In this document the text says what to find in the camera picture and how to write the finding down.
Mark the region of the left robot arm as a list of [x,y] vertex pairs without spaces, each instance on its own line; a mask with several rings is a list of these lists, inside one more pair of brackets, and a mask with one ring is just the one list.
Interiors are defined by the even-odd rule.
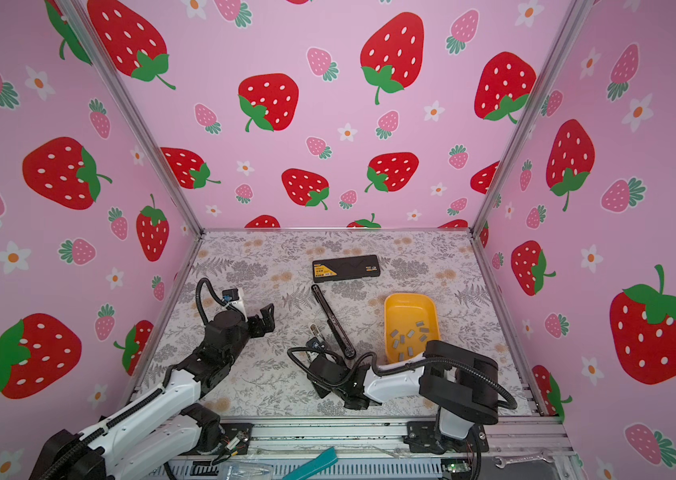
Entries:
[[142,479],[199,446],[213,449],[220,417],[200,404],[230,373],[252,338],[275,330],[274,306],[246,317],[224,310],[192,353],[163,380],[113,415],[78,433],[61,430],[43,445],[32,479]]

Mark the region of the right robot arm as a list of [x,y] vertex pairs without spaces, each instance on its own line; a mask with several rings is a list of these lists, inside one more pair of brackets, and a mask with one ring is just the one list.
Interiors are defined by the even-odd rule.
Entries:
[[515,397],[498,381],[489,357],[435,340],[408,360],[380,365],[366,352],[348,365],[342,355],[312,343],[292,347],[290,360],[319,389],[338,396],[348,410],[367,410],[397,398],[418,396],[437,408],[439,434],[464,440],[479,425],[495,425],[499,411],[514,410]]

